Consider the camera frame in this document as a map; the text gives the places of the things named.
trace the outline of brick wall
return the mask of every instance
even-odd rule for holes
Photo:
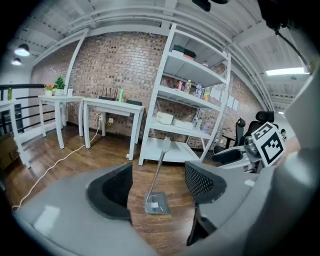
[[[145,113],[142,119],[140,138],[142,138],[146,116],[149,109],[152,90],[158,71],[158,66],[166,44],[166,36],[154,35],[142,32],[113,32],[88,37],[83,42],[75,60],[70,85],[73,94],[77,96],[98,98],[103,88],[115,89],[124,88],[124,100],[135,100],[142,102],[145,106]],[[76,43],[67,45],[51,54],[38,63],[31,75],[32,83],[52,83],[56,75],[65,76]],[[217,73],[222,74],[225,70],[223,65],[215,67]],[[162,77],[161,84],[168,87],[176,87],[178,81],[169,77]],[[245,119],[247,127],[250,121],[255,119],[256,112],[261,110],[259,102],[244,83],[232,73],[231,95],[239,101],[238,110],[225,110],[225,117],[221,122],[221,129],[217,138],[220,140],[221,133],[234,137],[235,123],[239,117]],[[67,119],[72,123],[78,123],[78,104],[68,104]],[[157,111],[164,111],[173,114],[179,119],[191,121],[196,110],[192,107],[175,103],[169,100],[158,98],[153,115]],[[97,111],[90,108],[89,127],[98,127]],[[203,125],[209,122],[211,132],[218,113],[215,110],[201,110],[200,116]],[[110,114],[114,123],[107,126],[107,131],[122,135],[131,135],[133,117],[125,117]],[[168,132],[151,130],[150,136],[164,138],[170,136],[174,141],[185,142],[187,137],[180,134],[169,134]],[[201,141],[192,138],[189,142],[192,148],[202,148]]]
[[[78,42],[70,43],[64,47],[61,47],[54,53],[50,54],[39,63],[37,63],[31,73],[30,84],[54,84],[58,76],[62,76],[63,79],[66,78],[67,70],[69,67],[72,55],[77,47]],[[43,89],[29,89],[30,96],[44,95],[45,91]],[[39,100],[37,98],[29,99],[30,105],[38,105]],[[43,112],[54,110],[53,106],[43,106]],[[29,115],[34,115],[39,113],[38,107],[29,108]],[[48,120],[55,117],[55,113],[47,113],[43,115],[44,120]],[[30,124],[35,124],[40,122],[39,116],[34,116],[30,118]]]

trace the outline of white ceiling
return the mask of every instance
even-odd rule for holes
[[[27,43],[37,58],[84,28],[116,24],[168,28],[169,22],[231,52],[233,63],[245,72],[270,109],[288,107],[308,78],[265,75],[266,70],[302,67],[302,63],[265,25],[257,0],[232,0],[224,5],[211,1],[210,12],[203,11],[192,0],[45,0],[26,19],[8,49]],[[293,41],[287,29],[281,32]]]

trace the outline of white cable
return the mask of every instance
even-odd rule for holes
[[[91,142],[95,139],[95,137],[97,136],[98,131],[99,131],[99,128],[100,128],[101,121],[102,121],[102,119],[99,117],[98,129],[96,130],[96,133],[95,133],[94,137],[92,138],[92,140],[90,140],[90,143],[91,143]],[[19,205],[14,205],[14,206],[12,206],[12,208],[11,208],[12,211],[13,211],[14,213],[16,213],[16,212],[20,209],[22,202],[30,195],[30,193],[31,193],[32,190],[36,187],[36,185],[38,184],[38,182],[39,182],[44,176],[46,176],[46,174],[47,174],[47,172],[48,172],[49,170],[51,170],[52,168],[54,168],[54,167],[57,165],[57,163],[65,160],[65,159],[67,159],[67,158],[68,158],[69,156],[71,156],[74,152],[82,149],[84,146],[85,146],[85,145],[82,145],[81,147],[79,147],[79,148],[76,149],[75,151],[72,151],[72,152],[71,152],[70,154],[68,154],[65,158],[62,158],[62,159],[59,159],[58,161],[56,161],[55,164],[54,164],[54,166],[51,166],[50,168],[48,168],[48,169],[45,171],[44,175],[42,175],[42,176],[36,181],[36,183],[32,186],[32,188],[29,190],[28,194],[26,194],[26,196],[21,199]]]

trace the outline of flower pot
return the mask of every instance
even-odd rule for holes
[[[45,90],[44,95],[45,96],[52,96],[52,90]]]
[[[56,89],[55,91],[55,95],[63,95],[64,94],[64,90],[63,89]]]

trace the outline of chair headrest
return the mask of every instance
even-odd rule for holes
[[[241,117],[239,117],[238,121],[236,122],[236,125],[243,128],[246,126],[246,122]]]
[[[273,123],[275,121],[275,113],[273,111],[259,111],[256,113],[255,119],[263,123]]]

